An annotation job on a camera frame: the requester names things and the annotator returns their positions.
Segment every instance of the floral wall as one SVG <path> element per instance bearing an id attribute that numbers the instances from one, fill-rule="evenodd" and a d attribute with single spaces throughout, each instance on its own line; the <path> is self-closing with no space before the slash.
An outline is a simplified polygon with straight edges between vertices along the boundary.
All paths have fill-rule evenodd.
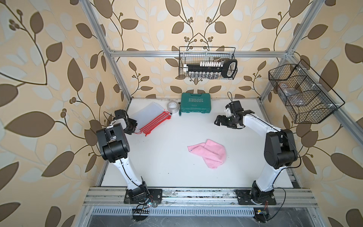
<path id="1" fill-rule="evenodd" d="M 236 51 L 285 51 L 311 4 L 308 0 L 279 0 L 278 4 L 265 0 L 90 2 L 110 48 L 129 51 L 178 51 L 180 46 L 187 46 L 187 50 L 202 46 L 212 51 L 216 46 Z M 130 94 L 148 98 L 180 97 L 187 91 L 219 98 L 230 91 L 234 96 L 256 98 L 267 83 L 267 71 L 277 65 L 273 58 L 240 58 L 236 78 L 223 81 L 179 76 L 177 59 L 116 60 Z"/>
<path id="2" fill-rule="evenodd" d="M 0 23 L 0 226 L 72 226 L 126 100 L 78 1 L 0 0 Z"/>
<path id="3" fill-rule="evenodd" d="M 325 1 L 295 52 L 321 75 L 326 83 L 317 79 L 325 88 L 333 87 L 346 101 L 342 109 L 360 127 L 363 127 L 362 47 L 363 2 Z M 326 223 L 332 227 L 363 226 L 362 147 L 333 115 L 320 124 L 296 125 L 273 91 L 264 105 L 273 124 L 294 132 L 302 157 L 298 178 L 302 187 L 313 191 Z"/>

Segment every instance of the duct tape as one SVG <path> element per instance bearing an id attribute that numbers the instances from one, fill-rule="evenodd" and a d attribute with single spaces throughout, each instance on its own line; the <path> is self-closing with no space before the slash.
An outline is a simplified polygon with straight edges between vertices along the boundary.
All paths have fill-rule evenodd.
<path id="1" fill-rule="evenodd" d="M 171 114 L 179 112 L 179 104 L 177 102 L 171 101 L 167 105 L 167 109 Z"/>

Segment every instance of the wire basket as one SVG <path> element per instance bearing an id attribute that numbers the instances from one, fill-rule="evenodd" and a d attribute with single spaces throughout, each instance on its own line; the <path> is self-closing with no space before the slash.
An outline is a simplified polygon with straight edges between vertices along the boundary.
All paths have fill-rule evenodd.
<path id="1" fill-rule="evenodd" d="M 237 74 L 234 47 L 179 47 L 179 77 L 233 80 Z"/>
<path id="2" fill-rule="evenodd" d="M 269 81 L 289 112 L 294 123 L 321 123 L 325 118 L 345 104 L 344 100 L 311 68 L 342 101 L 334 102 L 321 84 L 307 74 L 306 62 L 285 64 L 269 71 Z"/>

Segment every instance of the green toolbox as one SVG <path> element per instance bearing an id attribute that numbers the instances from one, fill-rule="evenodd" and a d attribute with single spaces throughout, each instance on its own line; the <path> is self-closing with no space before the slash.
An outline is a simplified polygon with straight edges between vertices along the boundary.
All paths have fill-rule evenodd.
<path id="1" fill-rule="evenodd" d="M 181 95 L 180 111 L 189 112 L 200 112 L 200 113 L 210 113 L 211 111 L 211 95 L 210 94 L 191 94 L 183 93 Z"/>

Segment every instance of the pink towel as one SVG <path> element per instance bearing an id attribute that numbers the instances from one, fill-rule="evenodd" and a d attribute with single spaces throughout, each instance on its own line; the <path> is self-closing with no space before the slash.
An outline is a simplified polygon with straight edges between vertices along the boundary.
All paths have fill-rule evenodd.
<path id="1" fill-rule="evenodd" d="M 188 151 L 192 154 L 203 157 L 206 165 L 211 169 L 216 169 L 226 160 L 226 150 L 224 146 L 210 139 L 207 140 L 206 143 L 189 146 Z"/>

